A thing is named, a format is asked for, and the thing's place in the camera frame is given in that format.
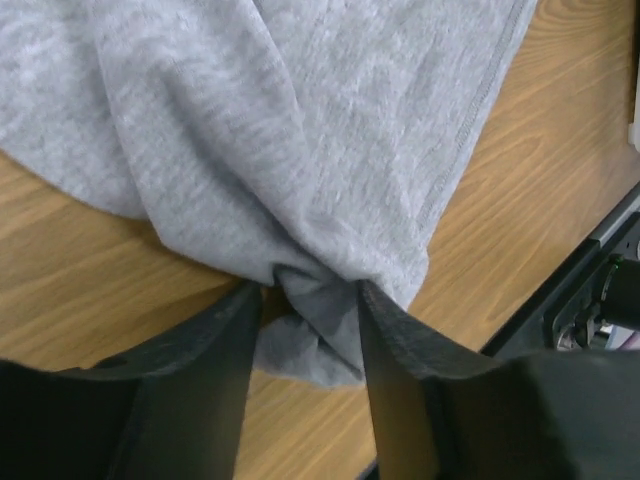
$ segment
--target cloth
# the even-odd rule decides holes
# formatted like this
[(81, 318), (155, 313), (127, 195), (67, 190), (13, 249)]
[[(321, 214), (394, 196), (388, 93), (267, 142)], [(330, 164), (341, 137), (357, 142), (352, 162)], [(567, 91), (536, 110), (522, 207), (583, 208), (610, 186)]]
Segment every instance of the cloth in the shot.
[(403, 308), (535, 0), (0, 0), (0, 148), (298, 315), (256, 365), (363, 381), (353, 281)]

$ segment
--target wooden surface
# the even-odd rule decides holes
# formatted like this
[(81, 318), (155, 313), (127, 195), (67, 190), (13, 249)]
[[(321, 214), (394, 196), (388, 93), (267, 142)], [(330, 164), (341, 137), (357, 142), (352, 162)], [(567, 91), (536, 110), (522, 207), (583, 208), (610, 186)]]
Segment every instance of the wooden surface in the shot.
[[(430, 246), (421, 320), (481, 347), (640, 181), (626, 144), (633, 12), (633, 0), (540, 0)], [(234, 282), (6, 158), (0, 218), (0, 355), (31, 365), (90, 365)], [(352, 479), (374, 456), (363, 391), (254, 374), (238, 479)]]

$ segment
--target wood grain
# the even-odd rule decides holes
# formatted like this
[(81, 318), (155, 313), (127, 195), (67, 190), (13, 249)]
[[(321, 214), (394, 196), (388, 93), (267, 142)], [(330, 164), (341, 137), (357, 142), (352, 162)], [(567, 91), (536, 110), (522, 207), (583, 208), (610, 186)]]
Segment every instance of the wood grain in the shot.
[[(429, 248), (422, 321), (479, 348), (640, 180), (626, 144), (634, 8), (540, 0)], [(0, 355), (42, 368), (135, 345), (236, 281), (2, 155), (0, 218)], [(254, 373), (238, 479), (352, 479), (374, 456), (364, 391)]]

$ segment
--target gray cloth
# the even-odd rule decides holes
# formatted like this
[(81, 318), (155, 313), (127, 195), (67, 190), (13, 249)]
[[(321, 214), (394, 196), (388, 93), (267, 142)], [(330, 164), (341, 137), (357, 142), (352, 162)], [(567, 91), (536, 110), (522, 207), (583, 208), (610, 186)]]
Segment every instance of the gray cloth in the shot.
[(403, 308), (418, 292), (535, 3), (0, 0), (0, 148), (282, 284), (299, 316), (262, 332), (257, 366), (359, 383), (352, 281)]

